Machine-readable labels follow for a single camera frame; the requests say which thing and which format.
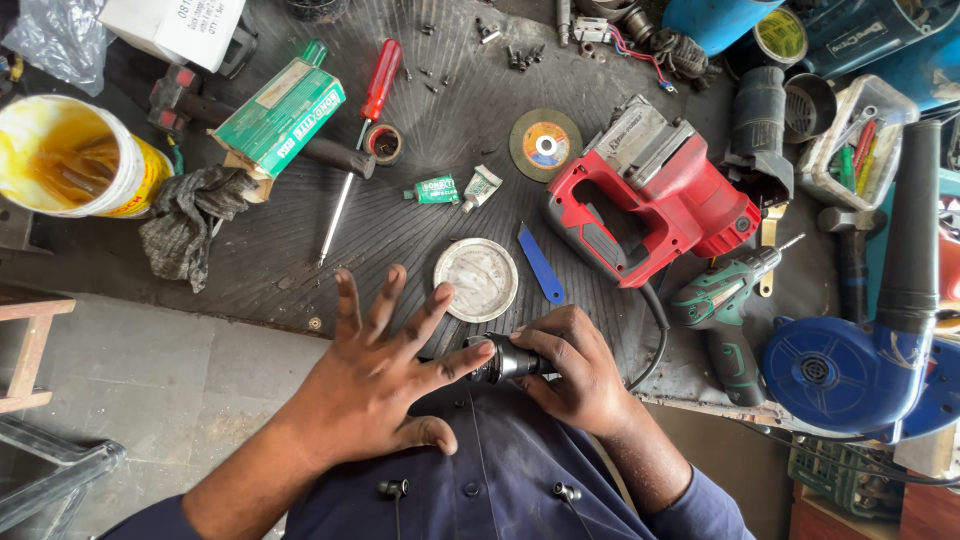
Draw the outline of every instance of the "grinding wheel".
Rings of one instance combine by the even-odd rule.
[[[580,131],[562,112],[534,109],[517,120],[510,131],[510,156],[516,168],[531,180],[544,184],[568,160],[584,150]]]

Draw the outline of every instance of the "tiled floor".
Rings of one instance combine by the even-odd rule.
[[[74,295],[58,315],[37,385],[53,402],[18,417],[78,443],[113,439],[127,459],[87,496],[68,540],[86,540],[149,504],[181,493],[262,426],[293,394],[329,342],[99,296]],[[0,323],[0,387],[12,373],[23,323]],[[740,504],[760,539],[783,538],[790,482],[781,448],[730,421],[651,406],[697,467]],[[0,448],[8,486],[37,471]],[[0,539],[33,540],[40,512]],[[268,538],[282,535],[277,524]]]

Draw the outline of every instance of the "green cordless drill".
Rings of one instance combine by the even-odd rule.
[[[757,406],[766,400],[754,353],[743,336],[744,304],[754,284],[780,264],[781,252],[804,236],[800,233],[779,248],[760,246],[708,268],[670,303],[674,321],[707,331],[713,369],[734,405]]]

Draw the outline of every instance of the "person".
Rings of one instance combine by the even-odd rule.
[[[333,343],[294,396],[196,487],[102,540],[258,539],[284,512],[294,540],[752,538],[733,499],[627,392],[577,307],[510,335],[552,361],[558,378],[494,385],[462,379],[492,357],[489,340],[416,357],[453,299],[450,283],[391,338],[405,269],[389,269],[365,319],[350,272],[337,270],[336,281]]]

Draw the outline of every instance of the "green plastic crate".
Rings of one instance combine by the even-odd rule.
[[[838,504],[849,512],[866,518],[899,519],[900,511],[879,504],[868,508],[857,501],[856,488],[860,483],[860,473],[850,469],[826,463],[820,457],[827,457],[850,465],[851,467],[868,467],[860,454],[851,446],[843,443],[830,443],[815,438],[807,438],[804,442],[793,443],[802,446],[809,452],[790,450],[790,461],[787,464],[787,475],[813,489],[820,495]],[[899,482],[902,494],[902,482]]]

